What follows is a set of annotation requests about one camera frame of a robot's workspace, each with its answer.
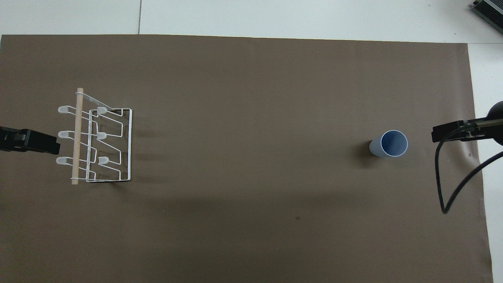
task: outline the black cable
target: black cable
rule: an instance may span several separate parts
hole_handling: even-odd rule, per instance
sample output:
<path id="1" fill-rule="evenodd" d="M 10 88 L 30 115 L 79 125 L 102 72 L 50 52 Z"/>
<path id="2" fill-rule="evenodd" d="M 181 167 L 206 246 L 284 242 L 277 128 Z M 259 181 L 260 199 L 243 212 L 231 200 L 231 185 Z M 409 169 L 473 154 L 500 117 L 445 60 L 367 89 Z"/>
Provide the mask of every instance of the black cable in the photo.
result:
<path id="1" fill-rule="evenodd" d="M 473 176 L 475 176 L 475 174 L 477 174 L 480 170 L 482 170 L 482 168 L 486 167 L 487 165 L 491 164 L 492 162 L 496 161 L 497 159 L 503 157 L 503 152 L 500 152 L 500 153 L 492 156 L 491 158 L 487 159 L 486 161 L 484 161 L 483 163 L 481 163 L 479 166 L 475 167 L 475 169 L 473 169 L 470 173 L 468 173 L 468 175 L 466 175 L 466 177 L 461 181 L 461 183 L 459 183 L 459 185 L 456 187 L 456 189 L 452 193 L 451 197 L 447 201 L 447 204 L 444 205 L 444 198 L 442 197 L 442 189 L 440 187 L 440 171 L 439 171 L 439 154 L 440 154 L 440 148 L 452 136 L 454 136 L 455 134 L 457 134 L 457 133 L 459 133 L 459 132 L 461 132 L 461 131 L 463 131 L 463 130 L 465 130 L 467 128 L 469 128 L 469 126 L 465 125 L 465 126 L 457 128 L 456 130 L 454 130 L 454 131 L 448 133 L 447 135 L 445 135 L 445 137 L 443 137 L 440 140 L 439 145 L 437 146 L 437 150 L 435 151 L 435 175 L 437 177 L 437 191 L 439 193 L 440 208 L 442 209 L 442 212 L 444 214 L 447 214 L 447 212 L 449 212 L 449 209 L 451 208 L 451 205 L 454 202 L 454 199 L 456 198 L 456 196 L 458 195 L 458 193 L 466 185 L 466 183 L 468 183 L 468 181 Z"/>

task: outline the wooden rod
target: wooden rod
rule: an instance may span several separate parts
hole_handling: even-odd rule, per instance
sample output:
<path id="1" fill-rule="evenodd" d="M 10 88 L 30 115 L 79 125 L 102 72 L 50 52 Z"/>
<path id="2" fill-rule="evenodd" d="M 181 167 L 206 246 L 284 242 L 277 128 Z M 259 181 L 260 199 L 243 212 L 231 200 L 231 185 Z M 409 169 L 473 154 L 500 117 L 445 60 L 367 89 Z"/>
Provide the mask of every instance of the wooden rod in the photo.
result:
<path id="1" fill-rule="evenodd" d="M 73 138 L 73 163 L 72 163 L 72 171 L 71 171 L 71 184 L 78 184 L 78 167 L 79 167 L 79 159 L 80 159 L 80 134 L 82 128 L 82 102 L 84 99 L 84 95 L 80 93 L 84 93 L 83 88 L 77 88 L 77 104 L 75 110 L 75 136 Z"/>

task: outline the white floor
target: white floor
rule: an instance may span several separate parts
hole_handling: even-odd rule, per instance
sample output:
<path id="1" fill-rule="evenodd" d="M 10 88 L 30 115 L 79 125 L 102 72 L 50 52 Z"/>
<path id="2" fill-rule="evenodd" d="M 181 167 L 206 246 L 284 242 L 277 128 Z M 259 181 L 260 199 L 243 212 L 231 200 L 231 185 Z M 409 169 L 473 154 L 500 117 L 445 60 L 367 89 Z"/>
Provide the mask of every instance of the white floor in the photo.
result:
<path id="1" fill-rule="evenodd" d="M 503 100 L 503 35 L 471 0 L 0 0 L 1 34 L 185 34 L 469 43 L 475 114 Z M 479 142 L 481 160 L 503 150 Z M 503 283 L 503 160 L 483 171 L 494 282 Z"/>

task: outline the white wire rack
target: white wire rack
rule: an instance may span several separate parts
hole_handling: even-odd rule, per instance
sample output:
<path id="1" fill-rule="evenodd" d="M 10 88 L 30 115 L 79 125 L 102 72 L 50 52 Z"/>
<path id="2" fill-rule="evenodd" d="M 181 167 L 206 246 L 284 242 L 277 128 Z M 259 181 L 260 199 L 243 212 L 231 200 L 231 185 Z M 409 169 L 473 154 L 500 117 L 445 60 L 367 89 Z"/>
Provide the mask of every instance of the white wire rack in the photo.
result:
<path id="1" fill-rule="evenodd" d="M 60 138 L 73 140 L 73 157 L 58 157 L 56 163 L 72 166 L 72 184 L 78 184 L 78 180 L 86 182 L 129 181 L 131 179 L 131 108 L 111 108 L 84 94 L 81 88 L 78 88 L 75 94 L 77 95 L 76 107 L 66 105 L 58 108 L 59 113 L 75 116 L 75 130 L 63 130 L 58 133 Z M 82 111 L 83 98 L 97 104 L 98 107 L 88 112 Z M 88 121 L 87 132 L 81 131 L 82 119 Z M 108 132 L 100 131 L 103 123 L 110 128 Z M 87 143 L 81 141 L 81 135 L 87 136 Z M 126 145 L 122 147 L 115 145 L 117 141 L 122 144 L 125 141 Z M 84 146 L 87 153 L 86 159 L 80 158 L 81 146 Z"/>

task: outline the cup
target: cup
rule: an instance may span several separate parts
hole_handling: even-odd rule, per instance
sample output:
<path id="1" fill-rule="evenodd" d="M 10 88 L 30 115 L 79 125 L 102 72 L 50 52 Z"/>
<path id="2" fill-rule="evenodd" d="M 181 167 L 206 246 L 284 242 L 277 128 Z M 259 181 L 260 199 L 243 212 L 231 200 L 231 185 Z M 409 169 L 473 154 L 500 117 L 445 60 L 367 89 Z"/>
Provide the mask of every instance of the cup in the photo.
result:
<path id="1" fill-rule="evenodd" d="M 379 157 L 402 156 L 408 147 L 407 137 L 398 130 L 389 130 L 376 137 L 369 145 L 370 152 Z"/>

